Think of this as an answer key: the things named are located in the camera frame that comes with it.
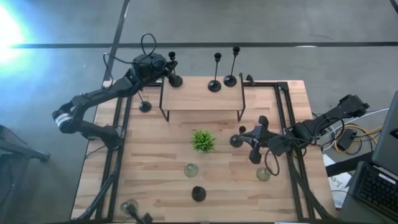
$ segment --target wooden table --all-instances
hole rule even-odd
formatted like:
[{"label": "wooden table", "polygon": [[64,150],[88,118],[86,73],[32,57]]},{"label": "wooden table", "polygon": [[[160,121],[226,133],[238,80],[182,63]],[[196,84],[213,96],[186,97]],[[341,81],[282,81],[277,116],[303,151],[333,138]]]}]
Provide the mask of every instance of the wooden table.
[{"label": "wooden table", "polygon": [[[205,85],[204,88],[209,81],[209,77],[194,79],[198,85]],[[287,82],[296,120],[312,118],[304,82]],[[223,98],[223,91],[230,90],[223,85],[221,91],[214,93],[214,97]],[[138,97],[133,98],[114,222],[127,217],[119,206],[128,199],[136,199],[139,213],[149,212],[155,222],[296,221],[285,154],[278,158],[280,174],[271,177],[268,182],[261,182],[256,177],[256,170],[264,167],[264,162],[254,165],[249,161],[251,148],[248,144],[240,148],[229,145],[230,137],[238,133],[240,126],[252,130],[258,124],[260,115],[268,117],[270,131],[280,133],[274,89],[245,87],[244,91],[246,111],[240,123],[236,120],[235,111],[174,111],[170,121],[166,122],[158,107],[160,88],[157,87],[145,88],[142,93],[142,97],[153,106],[148,113],[141,113],[138,110]],[[228,104],[228,97],[224,98],[223,103]],[[285,101],[283,104],[289,124]],[[99,105],[95,123],[101,126],[111,124],[115,105],[116,100]],[[217,137],[215,151],[204,154],[192,149],[190,140],[196,129],[209,130]],[[90,142],[88,152],[102,144],[99,141]],[[103,150],[86,159],[72,217],[83,213],[98,193],[105,157],[106,151]],[[311,190],[328,212],[334,215],[334,203],[320,150],[308,147],[304,160]],[[188,163],[195,163],[199,167],[199,173],[194,178],[184,175],[183,169]],[[275,169],[275,161],[271,156],[269,164]],[[196,185],[207,191],[203,202],[195,202],[191,198],[192,188]],[[300,198],[304,213],[307,214],[302,192]],[[105,211],[108,210],[108,202],[106,198]]]}]

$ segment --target yellow cable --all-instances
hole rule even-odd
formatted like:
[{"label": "yellow cable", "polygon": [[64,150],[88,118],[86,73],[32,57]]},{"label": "yellow cable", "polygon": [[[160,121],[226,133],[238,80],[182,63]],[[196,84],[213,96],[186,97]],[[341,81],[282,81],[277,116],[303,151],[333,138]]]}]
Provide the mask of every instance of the yellow cable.
[{"label": "yellow cable", "polygon": [[[346,128],[356,128],[356,129],[362,130],[362,131],[364,132],[363,136],[369,136],[369,135],[370,135],[370,136],[371,136],[371,140],[373,140],[375,144],[377,144],[377,141],[376,141],[376,139],[373,137],[372,134],[375,133],[376,131],[379,131],[379,130],[382,128],[382,126],[380,126],[380,127],[375,128],[375,129],[373,129],[373,130],[371,130],[371,131],[368,131],[368,130],[366,130],[366,129],[360,127],[360,126],[354,125],[354,124],[347,124],[347,125],[345,125],[345,127],[346,127]],[[341,132],[341,129],[337,131],[336,136],[339,136],[340,132]],[[338,153],[346,153],[346,152],[348,152],[351,148],[352,148],[352,145],[351,145],[347,150],[341,151],[341,150],[339,150],[338,147],[337,147],[337,141],[335,141],[335,149],[336,149],[336,151],[337,151]]]}]

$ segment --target small potted plant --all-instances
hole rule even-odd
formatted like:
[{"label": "small potted plant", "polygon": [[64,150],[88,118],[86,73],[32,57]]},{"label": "small potted plant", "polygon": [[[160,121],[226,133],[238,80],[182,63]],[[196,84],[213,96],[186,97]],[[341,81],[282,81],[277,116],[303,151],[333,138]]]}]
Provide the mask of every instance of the small potted plant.
[{"label": "small potted plant", "polygon": [[192,136],[192,148],[196,152],[210,152],[214,150],[215,139],[209,131],[196,130]]}]

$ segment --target laptop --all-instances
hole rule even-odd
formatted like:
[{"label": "laptop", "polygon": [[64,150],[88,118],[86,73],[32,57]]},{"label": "laptop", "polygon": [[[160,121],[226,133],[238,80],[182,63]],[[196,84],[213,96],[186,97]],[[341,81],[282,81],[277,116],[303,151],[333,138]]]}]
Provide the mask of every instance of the laptop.
[{"label": "laptop", "polygon": [[359,162],[339,218],[347,222],[398,223],[398,91],[388,111],[372,164]]}]

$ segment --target concrete floor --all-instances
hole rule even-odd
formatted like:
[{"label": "concrete floor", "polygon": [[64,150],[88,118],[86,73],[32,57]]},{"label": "concrete floor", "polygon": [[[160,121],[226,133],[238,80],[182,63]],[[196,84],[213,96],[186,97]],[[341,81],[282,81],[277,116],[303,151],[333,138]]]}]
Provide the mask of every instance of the concrete floor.
[{"label": "concrete floor", "polygon": [[[21,27],[24,44],[113,43],[124,0],[3,1]],[[158,42],[382,42],[398,38],[398,15],[388,0],[137,0],[130,3],[121,43],[136,43],[144,32]],[[219,74],[229,72],[230,48],[158,49],[177,53],[179,75],[213,74],[215,52],[223,58]],[[111,49],[17,49],[0,62],[0,124],[35,149],[51,153],[32,160],[18,209],[9,223],[48,223],[69,219],[87,141],[62,134],[51,112],[80,92],[101,85],[102,53]],[[118,49],[130,60],[139,49]],[[242,48],[236,71],[256,80],[305,80],[314,113],[357,94],[370,110],[387,108],[397,90],[398,47]],[[121,77],[127,66],[115,62]],[[86,120],[92,121],[95,109]],[[385,113],[357,123],[372,129]],[[328,154],[335,160],[346,155]]]}]

